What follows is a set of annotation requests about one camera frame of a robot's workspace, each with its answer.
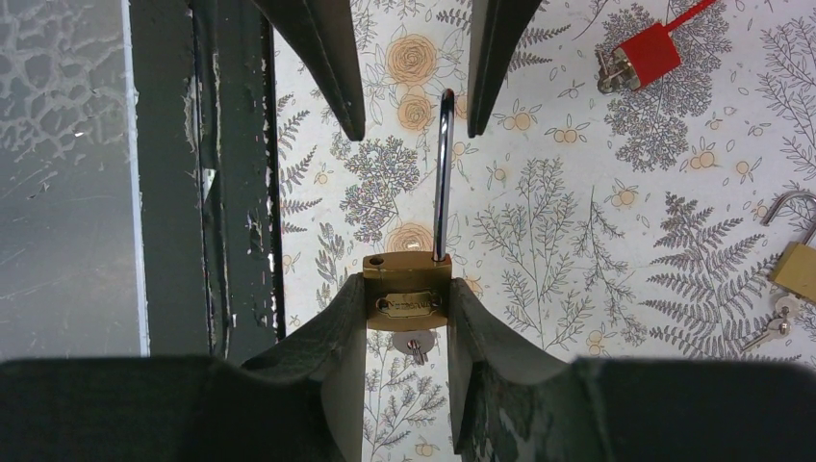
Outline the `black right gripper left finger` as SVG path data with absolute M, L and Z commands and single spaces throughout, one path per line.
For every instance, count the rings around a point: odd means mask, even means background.
M 235 366 L 211 356 L 27 359 L 1 367 L 5 461 L 358 461 L 361 275 Z

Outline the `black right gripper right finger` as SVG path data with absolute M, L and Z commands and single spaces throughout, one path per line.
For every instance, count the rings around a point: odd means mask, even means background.
M 815 374 L 785 362 L 561 361 L 462 279 L 448 305 L 452 444 L 465 461 L 811 461 Z

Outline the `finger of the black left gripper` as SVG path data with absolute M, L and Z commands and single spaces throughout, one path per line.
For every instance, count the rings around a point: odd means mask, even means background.
M 474 0 L 471 6 L 467 130 L 484 134 L 503 79 L 539 0 Z
M 350 3 L 342 0 L 254 0 L 310 71 L 350 141 L 366 132 L 365 98 Z

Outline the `red cable lock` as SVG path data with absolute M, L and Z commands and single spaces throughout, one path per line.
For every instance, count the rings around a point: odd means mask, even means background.
M 597 52 L 599 92 L 636 91 L 679 67 L 681 58 L 672 33 L 714 3 L 714 0 L 699 1 L 668 24 L 655 22 L 628 38 L 609 55 Z

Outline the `long shackle brass padlock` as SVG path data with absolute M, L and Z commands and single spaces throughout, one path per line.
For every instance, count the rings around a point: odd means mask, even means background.
M 389 252 L 365 259 L 369 329 L 407 332 L 447 324 L 452 260 L 446 243 L 454 119 L 455 93 L 446 89 L 440 105 L 432 247 L 429 251 Z

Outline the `keys of short padlock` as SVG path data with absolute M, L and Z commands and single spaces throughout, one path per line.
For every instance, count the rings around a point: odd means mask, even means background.
M 751 352 L 769 341 L 788 336 L 792 330 L 792 319 L 802 311 L 802 305 L 802 299 L 796 295 L 789 294 L 780 297 L 775 304 L 774 317 L 759 335 L 741 349 L 741 352 Z

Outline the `short shackle brass padlock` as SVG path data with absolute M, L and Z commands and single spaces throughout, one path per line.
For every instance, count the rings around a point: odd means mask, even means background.
M 769 209 L 761 224 L 768 226 L 782 207 L 792 199 L 815 202 L 815 194 L 804 191 L 782 194 Z M 811 245 L 814 236 L 815 223 L 812 223 L 802 240 L 792 241 L 785 247 L 769 274 L 769 281 L 775 286 L 812 303 L 815 302 L 815 247 Z

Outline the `keys of long padlock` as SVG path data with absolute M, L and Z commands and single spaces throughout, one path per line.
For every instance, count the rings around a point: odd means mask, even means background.
M 400 353 L 411 356 L 418 366 L 423 366 L 428 360 L 427 353 L 436 345 L 436 339 L 430 330 L 395 332 L 392 345 Z

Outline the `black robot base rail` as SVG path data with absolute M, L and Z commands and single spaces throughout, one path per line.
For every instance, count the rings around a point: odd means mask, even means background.
M 281 337 L 270 24 L 248 1 L 132 1 L 143 336 L 240 364 Z

